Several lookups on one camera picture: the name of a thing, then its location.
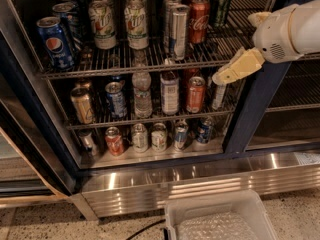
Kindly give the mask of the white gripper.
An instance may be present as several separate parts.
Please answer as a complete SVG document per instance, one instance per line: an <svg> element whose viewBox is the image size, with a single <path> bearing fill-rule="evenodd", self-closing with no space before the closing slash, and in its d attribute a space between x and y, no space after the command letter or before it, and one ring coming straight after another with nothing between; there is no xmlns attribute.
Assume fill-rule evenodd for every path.
<svg viewBox="0 0 320 240"><path fill-rule="evenodd" d="M303 53L298 47L301 31L298 10L299 5L293 4L273 13L250 14L248 21L257 28L253 35L257 49L241 47L234 57L212 76L213 82L217 85L236 82L260 70L265 60L282 63L299 59Z"/></svg>

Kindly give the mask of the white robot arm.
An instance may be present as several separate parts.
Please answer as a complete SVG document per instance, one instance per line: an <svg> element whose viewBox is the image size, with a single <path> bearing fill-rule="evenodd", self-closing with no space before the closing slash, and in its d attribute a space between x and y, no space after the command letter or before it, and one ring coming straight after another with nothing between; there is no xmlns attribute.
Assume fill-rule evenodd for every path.
<svg viewBox="0 0 320 240"><path fill-rule="evenodd" d="M320 52L320 0L302 5L292 4L274 12L258 12L248 16L256 28L254 47L241 47L234 57L213 76L217 85L243 79L262 68L296 61L306 54Z"/></svg>

